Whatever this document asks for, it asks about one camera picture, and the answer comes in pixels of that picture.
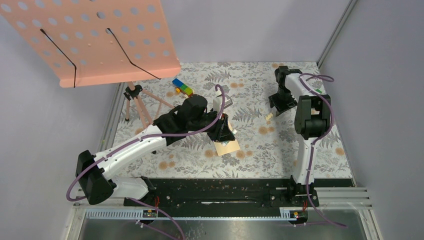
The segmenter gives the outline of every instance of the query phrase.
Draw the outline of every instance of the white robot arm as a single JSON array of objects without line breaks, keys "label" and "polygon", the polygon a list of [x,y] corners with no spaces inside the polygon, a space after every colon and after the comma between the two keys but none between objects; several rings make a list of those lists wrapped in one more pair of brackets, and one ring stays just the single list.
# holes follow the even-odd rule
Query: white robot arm
[{"label": "white robot arm", "polygon": [[[315,156],[320,142],[319,137],[325,134],[331,123],[329,106],[307,89],[313,89],[307,82],[301,83],[301,74],[299,69],[280,66],[275,70],[278,92],[269,97],[270,107],[276,108],[276,116],[297,105],[294,129],[298,134],[299,151],[297,165],[292,175],[292,188],[291,191],[287,191],[289,198],[304,195],[306,187],[311,189],[310,192],[313,191]],[[321,97],[328,103],[331,102],[329,95],[321,95]]]},{"label": "white robot arm", "polygon": [[95,205],[110,197],[144,197],[149,186],[142,178],[116,175],[144,155],[155,153],[156,150],[185,138],[189,131],[203,131],[214,142],[234,141],[236,138],[228,127],[228,116],[221,111],[221,108],[225,109],[232,104],[231,99],[227,95],[217,94],[213,102],[215,109],[205,112],[208,102],[204,97],[195,94],[182,105],[161,115],[153,125],[118,146],[96,154],[91,154],[88,150],[82,152],[78,156],[77,177],[90,165],[98,162],[78,180],[88,202]]}]

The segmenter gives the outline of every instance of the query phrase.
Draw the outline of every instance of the gray wall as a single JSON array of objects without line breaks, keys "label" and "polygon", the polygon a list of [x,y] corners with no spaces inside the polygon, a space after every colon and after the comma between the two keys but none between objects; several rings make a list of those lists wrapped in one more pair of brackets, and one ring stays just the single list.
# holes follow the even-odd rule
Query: gray wall
[{"label": "gray wall", "polygon": [[424,1],[360,0],[322,72],[386,240],[422,239]]},{"label": "gray wall", "polygon": [[349,0],[162,0],[181,62],[317,61]]},{"label": "gray wall", "polygon": [[97,150],[115,86],[61,88],[1,16],[0,32],[0,238],[58,240],[78,154]]}]

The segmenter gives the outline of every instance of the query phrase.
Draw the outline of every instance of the rainbow block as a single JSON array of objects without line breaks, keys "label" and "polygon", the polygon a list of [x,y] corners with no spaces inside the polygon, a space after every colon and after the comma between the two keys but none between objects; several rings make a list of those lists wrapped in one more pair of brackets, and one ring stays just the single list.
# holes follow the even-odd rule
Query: rainbow block
[{"label": "rainbow block", "polygon": [[187,94],[187,96],[191,97],[193,95],[193,90],[185,85],[182,81],[178,80],[178,78],[175,78],[172,80],[172,83],[183,93]]}]

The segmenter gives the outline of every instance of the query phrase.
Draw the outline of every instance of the hole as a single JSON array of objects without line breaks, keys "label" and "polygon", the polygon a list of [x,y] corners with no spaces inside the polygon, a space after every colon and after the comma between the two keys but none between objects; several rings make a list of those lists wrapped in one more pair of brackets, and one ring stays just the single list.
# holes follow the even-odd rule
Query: hole
[{"label": "hole", "polygon": [[136,8],[135,6],[131,7],[130,12],[134,15],[139,14],[139,9]]},{"label": "hole", "polygon": [[99,33],[96,30],[91,30],[90,31],[91,35],[93,35],[94,37],[98,37]]},{"label": "hole", "polygon": [[145,30],[145,26],[143,24],[138,24],[137,25],[138,30],[140,31],[144,31]]},{"label": "hole", "polygon": [[18,26],[18,27],[20,27],[21,29],[26,29],[26,28],[27,28],[27,26],[25,26],[25,24],[24,24],[23,22],[21,22],[21,21],[17,21],[17,22],[16,22],[16,24],[17,24],[17,26]]},{"label": "hole", "polygon": [[12,12],[11,7],[4,3],[1,4],[1,9],[3,9],[5,12],[8,12],[8,13]]},{"label": "hole", "polygon": [[148,11],[149,13],[154,13],[154,12],[156,12],[155,6],[153,6],[153,5],[149,5],[149,6],[147,6],[147,11]]},{"label": "hole", "polygon": [[61,33],[60,38],[65,40],[65,41],[69,39],[68,35],[66,35],[65,33]]},{"label": "hole", "polygon": [[124,33],[129,33],[129,32],[130,32],[130,29],[129,29],[127,26],[122,26],[120,29],[121,29],[121,30],[122,30],[122,32],[124,32]]},{"label": "hole", "polygon": [[65,22],[67,22],[68,24],[71,24],[74,22],[74,19],[70,16],[65,16]]},{"label": "hole", "polygon": [[34,24],[34,26],[36,26],[37,28],[41,28],[41,22],[40,21],[38,21],[38,20],[32,20],[32,24]]},{"label": "hole", "polygon": [[113,14],[118,18],[122,16],[122,12],[119,9],[113,10]]},{"label": "hole", "polygon": [[25,3],[23,3],[23,2],[18,2],[17,3],[17,5],[20,7],[20,9],[22,9],[22,10],[28,10],[28,6],[25,4]]},{"label": "hole", "polygon": [[83,34],[81,33],[81,32],[79,32],[79,31],[77,31],[76,33],[75,33],[75,36],[77,37],[77,38],[79,38],[79,39],[83,39]]},{"label": "hole", "polygon": [[85,13],[81,14],[81,18],[82,20],[84,20],[85,22],[88,22],[90,20],[89,16]]},{"label": "hole", "polygon": [[98,17],[99,19],[104,19],[104,18],[106,18],[106,15],[105,15],[103,12],[98,11],[98,12],[97,12],[97,17]]},{"label": "hole", "polygon": [[53,0],[53,3],[57,6],[62,6],[62,0]]},{"label": "hole", "polygon": [[35,0],[35,5],[41,9],[44,8],[44,2],[42,0]]},{"label": "hole", "polygon": [[52,18],[52,17],[50,17],[50,18],[48,19],[48,22],[49,22],[51,25],[54,25],[54,26],[56,26],[56,25],[58,24],[58,21],[56,21],[56,19],[54,19],[54,18]]},{"label": "hole", "polygon": [[31,41],[35,44],[38,44],[40,41],[35,36],[31,37]]}]

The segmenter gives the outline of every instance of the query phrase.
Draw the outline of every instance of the metal track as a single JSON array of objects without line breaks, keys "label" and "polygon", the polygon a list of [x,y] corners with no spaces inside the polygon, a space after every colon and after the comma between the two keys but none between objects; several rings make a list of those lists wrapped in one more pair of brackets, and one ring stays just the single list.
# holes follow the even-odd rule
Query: metal track
[{"label": "metal track", "polygon": [[[87,219],[108,219],[108,220],[169,220],[167,217],[143,217],[143,211],[150,210],[148,207],[143,209],[87,209],[85,217]],[[175,220],[181,221],[295,221],[290,218],[290,210],[280,208],[281,216],[258,216],[258,217],[173,217]]]}]

